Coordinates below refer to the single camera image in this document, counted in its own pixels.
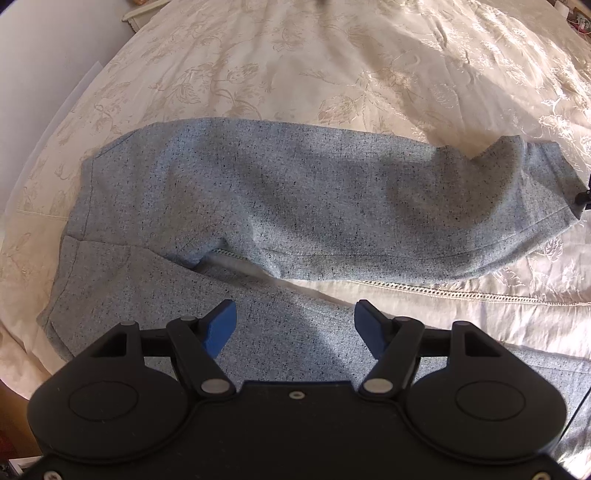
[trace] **metal pin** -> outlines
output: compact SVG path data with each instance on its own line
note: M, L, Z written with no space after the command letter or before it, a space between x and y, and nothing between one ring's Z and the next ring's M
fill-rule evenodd
M369 393L388 393L394 388L394 385L385 378L370 378L363 383L363 388Z
M230 383L223 378L210 378L201 384L201 390L211 395L220 395L230 390Z
M43 480L61 480L61 475L53 470L43 474Z
M294 390L293 392L290 392L290 398L292 400L302 400L305 396L306 394L304 392L300 392L299 390Z

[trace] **bed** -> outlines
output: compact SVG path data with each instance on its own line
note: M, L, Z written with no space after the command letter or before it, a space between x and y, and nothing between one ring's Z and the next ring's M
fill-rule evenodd
M590 60L590 45L544 0L173 0L93 81L7 212L2 380L29 397L63 365L35 320L80 164L120 135L228 116L395 134L466 155L523 135L558 142L587 182ZM588 220L471 280L292 283L435 327L470 320L512 345L591 359Z

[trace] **nightstand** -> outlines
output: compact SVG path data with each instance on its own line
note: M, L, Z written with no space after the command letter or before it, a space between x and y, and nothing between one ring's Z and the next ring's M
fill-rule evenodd
M134 8L131 12L126 13L121 20L129 22L134 32L137 32L169 2L170 0L150 0L145 5Z

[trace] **speckled gray fabric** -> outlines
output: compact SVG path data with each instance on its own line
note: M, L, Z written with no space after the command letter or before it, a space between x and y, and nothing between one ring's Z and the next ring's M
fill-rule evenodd
M204 262L215 248L276 277L447 281L558 234L584 185L555 144L505 137L472 160L405 138L230 119L154 124L86 160L40 323L65 358L122 320L162 327L236 301L230 377L360 380L349 306Z
M66 235L184 267L214 248L274 277L439 283L503 266L580 217L555 143L450 147L309 125L154 124L84 162Z

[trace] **lace trim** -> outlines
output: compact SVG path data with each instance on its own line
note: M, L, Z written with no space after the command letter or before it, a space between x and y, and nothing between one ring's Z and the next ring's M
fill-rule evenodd
M248 259L241 255L236 255L227 250L216 248L215 253L225 255L227 257L236 258L248 262ZM534 297L517 297L513 295L502 295L498 293L483 293L479 291L450 291L437 290L429 287L419 287L415 285L406 285L402 283L374 281L374 280L349 280L351 283L358 283L361 285L369 285L372 287L387 288L389 290L403 291L406 293L415 293L419 295L426 295L435 298L447 298L457 300L477 300L490 301L495 303L522 303L529 305L546 305L550 307L589 307L591 301L580 301L575 303L563 303L559 301L544 301Z

